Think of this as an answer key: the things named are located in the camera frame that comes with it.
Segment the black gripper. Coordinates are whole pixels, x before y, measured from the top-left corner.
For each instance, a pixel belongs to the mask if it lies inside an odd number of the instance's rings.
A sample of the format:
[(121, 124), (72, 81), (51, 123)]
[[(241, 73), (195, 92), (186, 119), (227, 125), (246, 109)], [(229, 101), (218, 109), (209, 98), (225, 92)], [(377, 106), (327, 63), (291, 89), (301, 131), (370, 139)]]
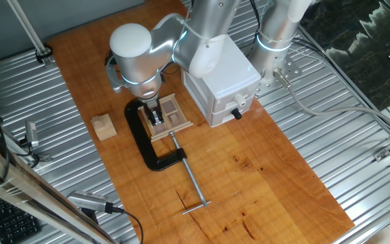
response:
[(156, 125), (164, 123), (159, 98), (151, 98), (143, 101), (143, 103), (146, 115), (151, 122), (155, 122)]

